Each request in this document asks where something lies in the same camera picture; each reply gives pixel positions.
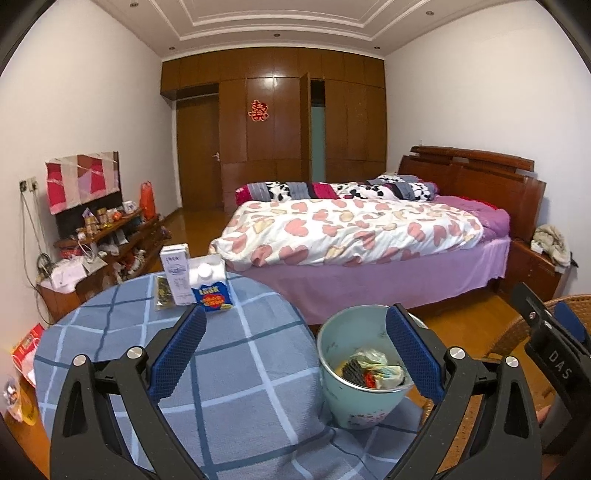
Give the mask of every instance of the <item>round table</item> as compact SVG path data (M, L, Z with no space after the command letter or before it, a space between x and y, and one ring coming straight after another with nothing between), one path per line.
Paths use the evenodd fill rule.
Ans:
M49 436L76 355L119 358L184 312L154 308L154 275L100 293L44 333L35 376ZM336 427L323 402L314 337L298 310L259 282L228 278L235 307L207 315L175 392L159 403L193 460L210 480L381 480L412 442L421 409L405 399L378 427ZM112 399L132 458L151 468L121 398Z

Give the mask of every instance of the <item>bucket rim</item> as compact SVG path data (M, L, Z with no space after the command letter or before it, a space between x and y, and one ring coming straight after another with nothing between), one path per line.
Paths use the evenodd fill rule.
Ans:
M367 392L367 393L374 393L374 394L386 394L386 393L395 393L395 392L402 392L404 390L410 390L413 386L414 386L414 382L410 381L409 384L402 384L397 386L396 388L389 388L387 390L379 390L377 388L368 388L368 387L361 387L360 385L355 385L354 383L349 382L348 380L345 380L344 378L338 376L334 370L332 370L332 368L330 367L330 365L328 364L328 362L326 361L326 359L324 358L324 353L322 352L322 349L320 348L320 342L322 341L322 334L324 332L324 327L326 325L328 325L337 315L340 315L343 312L346 312L348 310L357 310L363 307L383 307L386 310L389 309L389 306L387 305L378 305L378 304L372 304L372 305L355 305L353 307L348 307L346 309L341 310L340 312L335 313L332 317L330 317L323 325L322 327L320 327L320 330L318 332L318 337L316 338L316 351L318 352L318 359L320 360L320 363L322 364L322 366L324 367L324 369L330 374L332 375L335 379L337 379L339 382L347 385L348 387L354 388L355 390L359 390L362 392ZM412 313L409 313L409 315L413 318L413 320L418 320L420 323L422 323L422 321L420 319L418 319L415 315L413 315Z

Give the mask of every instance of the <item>white cap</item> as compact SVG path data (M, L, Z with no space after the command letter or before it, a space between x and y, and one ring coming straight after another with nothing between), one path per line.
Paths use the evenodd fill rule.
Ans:
M197 267L197 275L199 278L209 278L213 275L213 268L208 263L202 263Z

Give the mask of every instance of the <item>bed headboard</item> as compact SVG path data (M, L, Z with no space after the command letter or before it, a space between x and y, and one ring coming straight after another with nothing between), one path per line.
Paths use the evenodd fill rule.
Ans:
M529 242L537 225L546 183L519 173L534 171L534 161L501 153L449 147L412 147L399 174L435 182L441 195L484 200L511 216L512 238Z

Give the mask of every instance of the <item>orange plastic bag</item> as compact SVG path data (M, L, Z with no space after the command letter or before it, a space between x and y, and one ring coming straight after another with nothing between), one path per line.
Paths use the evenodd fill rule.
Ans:
M152 184L145 181L139 194L139 207L144 211L144 219L151 220L156 217L156 204L154 203L154 189Z

